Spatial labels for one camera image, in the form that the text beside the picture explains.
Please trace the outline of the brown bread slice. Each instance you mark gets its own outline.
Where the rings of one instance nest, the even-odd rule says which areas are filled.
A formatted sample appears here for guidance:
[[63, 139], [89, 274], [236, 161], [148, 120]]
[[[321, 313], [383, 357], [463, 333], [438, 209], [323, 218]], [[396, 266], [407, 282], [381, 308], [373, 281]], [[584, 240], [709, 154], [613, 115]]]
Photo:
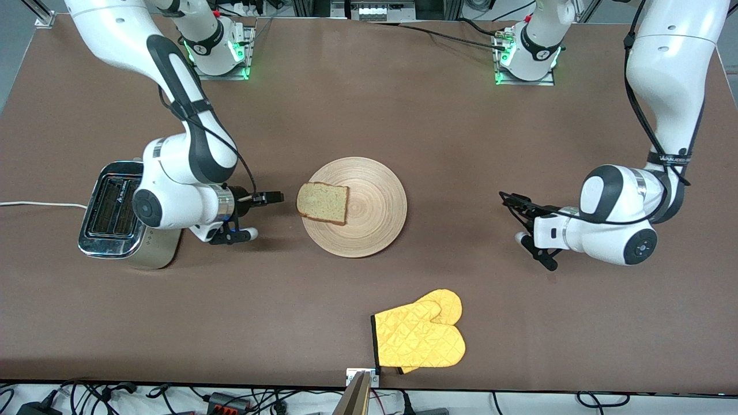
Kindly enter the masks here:
[[347, 186], [306, 182], [298, 191], [298, 213], [308, 220], [343, 226], [347, 222], [349, 194]]

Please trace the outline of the round wooden plate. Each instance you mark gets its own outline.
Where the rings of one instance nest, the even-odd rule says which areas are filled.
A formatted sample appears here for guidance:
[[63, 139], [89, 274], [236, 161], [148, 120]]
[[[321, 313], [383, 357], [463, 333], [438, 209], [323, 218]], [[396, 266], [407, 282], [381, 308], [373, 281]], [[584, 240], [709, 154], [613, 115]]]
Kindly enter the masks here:
[[408, 198], [398, 176], [384, 164], [365, 157], [345, 157], [327, 163], [307, 182], [350, 189], [345, 225], [301, 216], [307, 234], [325, 251], [344, 258], [363, 258], [384, 250], [401, 233]]

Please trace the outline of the chrome and beige toaster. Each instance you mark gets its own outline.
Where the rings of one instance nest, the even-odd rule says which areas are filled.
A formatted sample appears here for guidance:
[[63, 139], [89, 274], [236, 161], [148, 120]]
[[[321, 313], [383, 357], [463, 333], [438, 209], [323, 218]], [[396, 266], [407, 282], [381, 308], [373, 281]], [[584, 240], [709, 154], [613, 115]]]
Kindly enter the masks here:
[[97, 177], [77, 240], [88, 257], [140, 270], [159, 270], [174, 260], [182, 232], [150, 228], [133, 210], [143, 168], [139, 160], [118, 161], [106, 165]]

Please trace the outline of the yellow quilted oven mitt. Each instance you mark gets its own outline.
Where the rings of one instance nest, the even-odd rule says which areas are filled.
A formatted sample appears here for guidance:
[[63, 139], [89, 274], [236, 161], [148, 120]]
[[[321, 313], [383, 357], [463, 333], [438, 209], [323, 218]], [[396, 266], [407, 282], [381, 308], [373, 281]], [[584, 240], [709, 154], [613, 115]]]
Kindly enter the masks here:
[[372, 347], [377, 368], [395, 368], [406, 375], [419, 368], [458, 364], [466, 342], [457, 323], [463, 315], [460, 297], [436, 289], [411, 304], [371, 316]]

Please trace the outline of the red and black connector block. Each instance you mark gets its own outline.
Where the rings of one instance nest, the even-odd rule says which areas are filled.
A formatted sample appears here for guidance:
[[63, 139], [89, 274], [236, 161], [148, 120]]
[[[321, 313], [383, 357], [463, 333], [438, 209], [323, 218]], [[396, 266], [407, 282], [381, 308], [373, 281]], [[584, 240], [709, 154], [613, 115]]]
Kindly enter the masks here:
[[250, 401], [223, 393], [208, 395], [208, 409], [206, 415], [247, 415], [250, 410]]

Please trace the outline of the grey electrical box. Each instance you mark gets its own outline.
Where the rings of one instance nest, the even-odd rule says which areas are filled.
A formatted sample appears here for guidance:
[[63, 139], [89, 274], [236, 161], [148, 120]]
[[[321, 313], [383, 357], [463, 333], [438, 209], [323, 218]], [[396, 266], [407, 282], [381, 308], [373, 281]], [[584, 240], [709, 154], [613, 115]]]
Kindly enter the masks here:
[[416, 20], [414, 0], [351, 0], [351, 18], [359, 21], [398, 23]]

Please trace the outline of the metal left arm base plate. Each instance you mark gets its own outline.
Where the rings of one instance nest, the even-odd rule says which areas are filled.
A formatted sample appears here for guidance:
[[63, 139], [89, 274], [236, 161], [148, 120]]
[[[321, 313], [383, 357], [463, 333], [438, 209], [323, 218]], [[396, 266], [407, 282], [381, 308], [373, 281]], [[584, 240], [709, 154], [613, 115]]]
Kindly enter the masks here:
[[505, 27], [491, 36], [492, 45], [501, 50], [493, 50], [495, 82], [498, 85], [553, 86], [553, 70], [562, 46], [541, 49], [538, 46], [529, 51], [520, 43], [518, 30]]

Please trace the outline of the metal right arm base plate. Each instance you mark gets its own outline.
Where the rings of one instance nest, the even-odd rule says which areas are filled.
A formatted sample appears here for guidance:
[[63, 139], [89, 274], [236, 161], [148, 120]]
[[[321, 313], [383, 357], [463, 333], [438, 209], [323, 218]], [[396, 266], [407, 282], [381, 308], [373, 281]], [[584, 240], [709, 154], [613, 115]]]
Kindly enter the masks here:
[[224, 36], [205, 54], [206, 48], [185, 40], [195, 73], [203, 80], [247, 80], [250, 78], [255, 27], [241, 23], [224, 30]]

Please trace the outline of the small metal table bracket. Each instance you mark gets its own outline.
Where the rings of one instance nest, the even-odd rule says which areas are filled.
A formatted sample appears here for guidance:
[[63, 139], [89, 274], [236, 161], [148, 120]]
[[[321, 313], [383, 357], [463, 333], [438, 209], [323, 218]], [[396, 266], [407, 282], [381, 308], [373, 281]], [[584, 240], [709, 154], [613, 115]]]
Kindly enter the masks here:
[[349, 386], [356, 375], [366, 372], [371, 378], [371, 388], [379, 388], [379, 373], [376, 368], [347, 368], [345, 371], [345, 385]]

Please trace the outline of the aluminium table corner bracket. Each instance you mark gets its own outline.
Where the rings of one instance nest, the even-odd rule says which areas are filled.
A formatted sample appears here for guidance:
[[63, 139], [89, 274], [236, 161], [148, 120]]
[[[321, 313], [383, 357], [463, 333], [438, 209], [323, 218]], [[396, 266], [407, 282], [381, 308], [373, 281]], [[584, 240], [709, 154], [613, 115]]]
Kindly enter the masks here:
[[34, 15], [34, 27], [37, 29], [52, 28], [56, 12], [49, 8], [43, 0], [20, 0]]

